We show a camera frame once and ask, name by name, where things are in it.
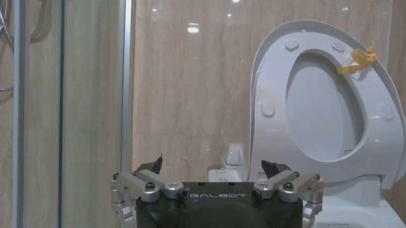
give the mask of screw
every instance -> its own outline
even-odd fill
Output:
[[[153,190],[154,189],[154,184],[153,182],[145,183],[145,190]]]
[[[285,183],[282,184],[282,189],[284,189],[284,190],[292,190],[292,183],[285,182]]]
[[[257,189],[253,189],[253,190],[250,191],[250,196],[252,196],[252,198],[253,198],[254,200],[260,200],[260,198],[261,198],[260,191],[258,191]]]
[[[170,188],[177,187],[177,185],[178,185],[177,182],[173,182],[173,183],[169,183],[169,184],[168,184],[168,186],[169,186]]]

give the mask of toilet seat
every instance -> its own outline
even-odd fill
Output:
[[[260,160],[284,163],[298,172],[320,173],[327,184],[363,175],[379,175],[380,187],[388,189],[403,176],[403,112],[393,84],[380,63],[375,61],[359,73],[335,75],[344,78],[352,90],[363,118],[359,120],[363,132],[347,154],[335,156],[325,150],[328,146],[339,147],[341,138],[349,132],[341,128],[340,122],[333,122],[340,117],[336,110],[343,108],[336,105],[339,99],[335,99],[333,93],[325,98],[317,97],[316,103],[305,96],[300,98],[300,92],[321,89],[325,85],[325,92],[329,93],[333,85],[319,73],[329,71],[329,74],[331,70],[324,70],[321,62],[329,62],[335,67],[348,65],[355,48],[364,50],[344,32],[328,24],[307,20],[280,25],[262,41],[252,69],[249,180],[256,180],[261,172],[260,167],[253,165],[260,164]],[[297,64],[301,64],[300,57],[309,58],[307,61],[313,65],[301,70],[308,66],[304,62],[304,67],[298,66],[300,73],[292,74]],[[296,92],[289,92],[293,79]],[[315,123],[312,126],[317,130],[303,124],[307,120]],[[333,132],[323,135],[329,127]],[[321,147],[313,154],[317,138]]]

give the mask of white toilet base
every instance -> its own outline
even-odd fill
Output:
[[[324,196],[323,211],[313,228],[406,228],[395,211],[381,199],[377,207],[361,207],[335,196]]]

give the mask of shower enclosure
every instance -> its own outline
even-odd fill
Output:
[[[0,227],[114,228],[112,174],[249,160],[249,74],[282,22],[376,49],[406,104],[401,0],[0,0]],[[384,197],[406,219],[404,180]]]
[[[118,227],[109,181],[130,164],[133,5],[0,0],[0,9],[0,227]]]

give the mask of toilet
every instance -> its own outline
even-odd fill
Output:
[[[250,81],[250,155],[246,177],[265,178],[260,161],[323,177],[315,228],[404,228],[380,197],[406,172],[404,121],[389,76],[375,61],[359,72],[361,44],[308,20],[280,25],[256,52]]]

